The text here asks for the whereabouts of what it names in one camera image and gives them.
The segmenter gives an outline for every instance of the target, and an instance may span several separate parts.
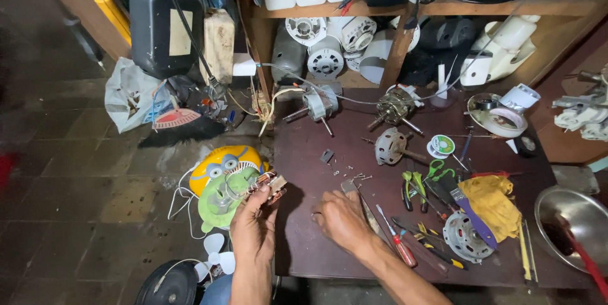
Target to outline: yellow pipe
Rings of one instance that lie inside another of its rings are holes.
[[[129,29],[129,19],[120,10],[114,0],[95,0],[95,3],[102,10],[103,14],[106,15],[108,20],[114,25],[118,33],[129,43],[131,46],[131,30]]]

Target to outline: purple brush handle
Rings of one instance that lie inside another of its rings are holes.
[[[496,238],[494,234],[488,228],[486,223],[483,223],[482,219],[475,214],[475,211],[471,209],[471,204],[469,203],[468,198],[462,198],[461,200],[457,200],[456,204],[458,204],[462,210],[466,212],[471,220],[471,224],[473,224],[473,228],[479,233],[482,239],[490,246],[492,249],[496,249],[498,247],[498,243],[496,242]]]

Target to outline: jeans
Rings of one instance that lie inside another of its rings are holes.
[[[228,305],[232,289],[232,274],[224,275],[209,285],[200,305]]]

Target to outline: yellow minion fan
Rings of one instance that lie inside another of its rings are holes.
[[[244,168],[255,168],[260,175],[270,169],[267,162],[262,162],[254,147],[224,146],[214,149],[192,171],[190,189],[197,197],[201,197],[202,190],[211,179]]]

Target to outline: dark brown table surface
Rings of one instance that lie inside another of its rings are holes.
[[[377,102],[382,91],[346,89],[345,95],[358,100]],[[325,238],[317,224],[311,220],[311,209],[321,200],[323,192],[340,190],[340,183],[359,173],[373,176],[364,181],[357,179],[356,184],[362,184],[360,192],[387,235],[388,228],[377,212],[376,204],[383,208],[387,217],[403,216],[413,225],[422,221],[427,227],[441,232],[443,225],[437,221],[431,209],[427,214],[422,214],[420,207],[415,206],[414,212],[409,213],[405,210],[399,193],[401,172],[411,170],[415,166],[415,170],[426,175],[428,166],[407,159],[402,159],[394,166],[378,166],[373,145],[361,140],[361,137],[375,140],[385,129],[390,128],[389,125],[383,124],[370,133],[366,126],[374,120],[373,113],[375,107],[372,105],[341,102],[340,112],[328,121],[335,134],[333,138],[322,123],[315,123],[308,117],[291,123],[278,122],[275,130],[274,165],[277,172],[289,182],[288,192],[281,198],[277,219],[275,265],[278,275],[373,278],[369,270]],[[408,149],[425,155],[428,155],[426,144],[434,135],[467,134],[463,127],[464,115],[460,103],[445,110],[434,110],[427,102],[424,108],[417,109],[410,120],[423,130],[424,137],[415,135],[408,142]],[[398,128],[402,133],[410,131],[405,125]],[[475,130],[476,134],[487,134],[480,127]],[[461,152],[465,140],[466,138],[454,138],[457,155]],[[325,149],[331,149],[335,153],[331,166],[319,160]],[[504,142],[488,138],[473,138],[467,156],[471,157],[472,166],[477,172],[528,172],[513,176],[511,180],[514,184],[515,204],[527,219],[531,234],[536,236],[537,231],[532,230],[536,227],[534,202],[542,190],[556,184],[546,156],[542,154],[536,158],[524,159],[513,153]],[[453,158],[448,158],[445,162],[446,168],[457,168],[457,162]],[[418,204],[418,199],[415,197],[415,205]],[[431,198],[431,202],[441,206],[436,199]],[[444,249],[452,253],[447,245]],[[589,275],[554,260],[534,239],[533,253],[540,287],[588,288],[593,285]],[[524,286],[519,239],[507,238],[498,245],[497,251],[481,264],[468,264],[469,271],[451,267],[447,278],[439,276],[424,261],[419,261],[415,271],[433,283]]]

